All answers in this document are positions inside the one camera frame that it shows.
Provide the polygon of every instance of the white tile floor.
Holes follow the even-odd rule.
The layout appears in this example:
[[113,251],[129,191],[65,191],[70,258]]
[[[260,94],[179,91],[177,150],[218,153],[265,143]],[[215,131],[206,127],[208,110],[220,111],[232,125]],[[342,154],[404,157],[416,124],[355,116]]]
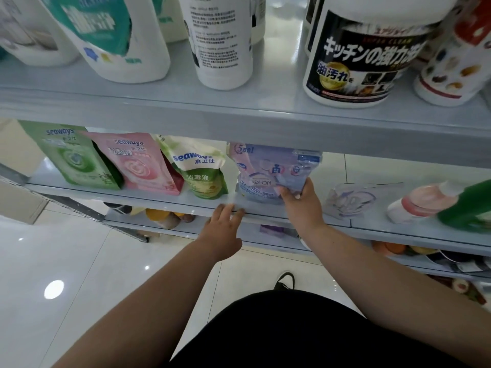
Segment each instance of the white tile floor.
[[[145,244],[54,204],[33,226],[0,217],[0,231],[0,366],[6,368],[50,367],[188,243],[165,236]],[[355,308],[322,266],[245,247],[213,268],[178,349],[231,302],[271,289],[285,270],[296,275],[296,288]],[[63,291],[46,299],[56,280]]]

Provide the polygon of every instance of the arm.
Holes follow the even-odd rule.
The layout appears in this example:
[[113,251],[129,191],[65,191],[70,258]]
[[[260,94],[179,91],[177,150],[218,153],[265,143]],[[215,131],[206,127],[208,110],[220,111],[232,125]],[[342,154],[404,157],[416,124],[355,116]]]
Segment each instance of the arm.
[[242,247],[236,236],[244,212],[230,219],[232,209],[219,205],[196,241],[95,323],[53,368],[146,368],[169,361],[213,266]]
[[468,365],[491,366],[491,314],[326,225],[310,179],[300,199],[287,189],[282,197],[300,236],[370,321]]

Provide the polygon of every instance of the white and green pouch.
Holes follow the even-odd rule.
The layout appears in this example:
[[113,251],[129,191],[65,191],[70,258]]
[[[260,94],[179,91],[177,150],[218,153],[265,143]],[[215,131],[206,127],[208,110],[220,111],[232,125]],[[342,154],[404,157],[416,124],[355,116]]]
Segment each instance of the white and green pouch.
[[225,154],[193,138],[156,135],[160,148],[193,193],[202,199],[228,194],[224,173]]

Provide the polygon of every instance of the green bottle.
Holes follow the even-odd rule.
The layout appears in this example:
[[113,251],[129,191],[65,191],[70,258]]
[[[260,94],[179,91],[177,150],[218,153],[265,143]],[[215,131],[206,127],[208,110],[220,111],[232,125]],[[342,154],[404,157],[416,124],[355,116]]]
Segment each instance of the green bottle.
[[466,188],[457,204],[439,212],[438,219],[453,228],[491,232],[491,179]]
[[123,177],[82,126],[19,120],[24,131],[72,185],[119,190]]

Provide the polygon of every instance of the person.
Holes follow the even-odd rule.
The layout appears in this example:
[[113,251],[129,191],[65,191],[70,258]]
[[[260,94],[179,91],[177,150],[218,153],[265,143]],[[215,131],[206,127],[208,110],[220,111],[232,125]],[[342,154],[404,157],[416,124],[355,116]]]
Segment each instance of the person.
[[364,316],[294,290],[238,300],[171,359],[210,271],[242,246],[244,215],[214,211],[198,239],[93,325],[53,368],[198,365],[491,366],[491,315],[438,282],[326,225],[314,186],[283,188],[299,235]]

